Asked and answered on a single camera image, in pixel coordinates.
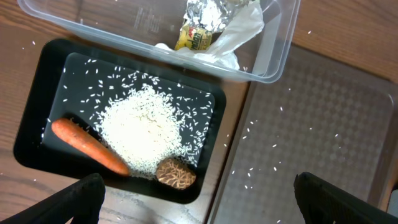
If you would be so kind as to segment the orange carrot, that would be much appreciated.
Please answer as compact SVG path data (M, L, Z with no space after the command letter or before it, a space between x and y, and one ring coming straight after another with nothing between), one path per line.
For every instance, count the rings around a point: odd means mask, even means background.
M51 128L63 142L86 154L107 169L119 175L130 175L128 166L120 157L69 119L58 119L52 123Z

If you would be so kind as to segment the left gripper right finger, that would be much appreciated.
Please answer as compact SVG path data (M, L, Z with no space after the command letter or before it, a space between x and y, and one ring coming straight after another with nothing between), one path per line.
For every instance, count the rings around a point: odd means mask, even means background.
M306 224L397 224L397 217L309 172L296 175L294 194Z

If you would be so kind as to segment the clear plastic bin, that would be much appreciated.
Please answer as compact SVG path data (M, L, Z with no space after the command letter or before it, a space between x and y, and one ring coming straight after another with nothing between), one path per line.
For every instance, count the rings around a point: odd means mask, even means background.
M237 81L276 82L284 70L299 0L263 0L264 28L237 48L239 70L157 48L173 49L188 0L17 0L27 14L53 22L81 38L143 57Z

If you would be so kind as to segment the brown serving tray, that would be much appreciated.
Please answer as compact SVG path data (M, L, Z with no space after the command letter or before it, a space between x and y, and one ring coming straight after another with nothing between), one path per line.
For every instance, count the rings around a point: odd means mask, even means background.
M252 83L209 223L303 223L310 172L385 210L396 179L397 85L292 46L279 80Z

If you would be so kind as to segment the white napkin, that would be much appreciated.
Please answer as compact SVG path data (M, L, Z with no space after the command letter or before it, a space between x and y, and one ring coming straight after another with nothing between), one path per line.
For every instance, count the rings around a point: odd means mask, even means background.
M190 50L186 47L175 50L164 43L158 43L155 46L184 57L239 70L238 58L234 51L261 33L263 28L264 21L260 2L251 1L233 17L222 33L213 34L211 45L205 50Z

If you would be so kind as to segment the white rice pile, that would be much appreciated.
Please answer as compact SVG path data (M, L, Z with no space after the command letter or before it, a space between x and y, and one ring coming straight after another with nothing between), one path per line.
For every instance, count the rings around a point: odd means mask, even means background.
M102 143L127 165L129 175L154 179L160 162L184 155L180 127L171 96L152 87L131 89L110 101L98 115Z

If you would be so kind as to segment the black rectangular tray bin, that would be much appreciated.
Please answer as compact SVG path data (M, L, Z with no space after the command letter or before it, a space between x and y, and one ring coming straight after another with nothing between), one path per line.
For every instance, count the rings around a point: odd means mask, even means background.
M183 157L196 174L186 190L176 190L156 180L122 177L56 137L53 121L70 118L97 138L98 113L131 88L150 85L172 95L173 105L187 113L180 130L192 150ZM210 82L151 63L122 57L64 39L48 42L42 49L32 88L14 144L14 157L23 166L80 179L100 174L105 184L121 190L182 204L196 200L204 183L226 97Z

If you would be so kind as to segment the green foil snack wrapper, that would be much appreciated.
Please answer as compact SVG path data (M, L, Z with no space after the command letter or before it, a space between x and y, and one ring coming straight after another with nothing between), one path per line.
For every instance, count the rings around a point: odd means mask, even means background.
M250 0L188 0L175 50L205 50Z

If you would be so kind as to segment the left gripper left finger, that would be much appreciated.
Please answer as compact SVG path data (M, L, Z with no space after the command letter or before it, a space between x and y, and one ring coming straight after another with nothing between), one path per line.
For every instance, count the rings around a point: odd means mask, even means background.
M90 174L45 200L1 221L10 223L93 223L99 221L105 184L98 173Z

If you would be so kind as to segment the brown patterned food piece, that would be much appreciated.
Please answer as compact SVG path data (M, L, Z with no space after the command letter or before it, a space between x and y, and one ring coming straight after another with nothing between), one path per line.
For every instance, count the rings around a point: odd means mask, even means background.
M167 158L158 165L155 176L160 183L177 190L189 188L197 178L185 164L172 158Z

